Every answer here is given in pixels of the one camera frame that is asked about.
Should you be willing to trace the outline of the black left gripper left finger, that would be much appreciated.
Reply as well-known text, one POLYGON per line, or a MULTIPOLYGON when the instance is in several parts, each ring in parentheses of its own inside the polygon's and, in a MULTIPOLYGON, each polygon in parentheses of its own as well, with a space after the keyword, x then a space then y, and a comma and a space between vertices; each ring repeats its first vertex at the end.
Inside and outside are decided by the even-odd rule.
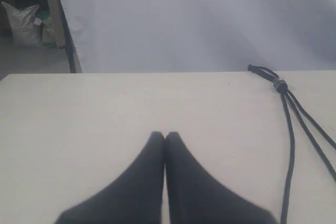
POLYGON ((110 185, 67 209, 57 223, 161 223, 164 136, 152 132, 132 164, 110 185))

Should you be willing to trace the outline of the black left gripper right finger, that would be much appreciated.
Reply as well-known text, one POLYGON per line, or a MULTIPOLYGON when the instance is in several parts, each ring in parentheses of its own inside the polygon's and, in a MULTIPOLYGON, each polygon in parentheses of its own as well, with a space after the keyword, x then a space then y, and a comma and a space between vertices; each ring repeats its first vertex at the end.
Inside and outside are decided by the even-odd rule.
POLYGON ((218 182, 177 132, 165 138, 171 223, 276 223, 274 216, 218 182))

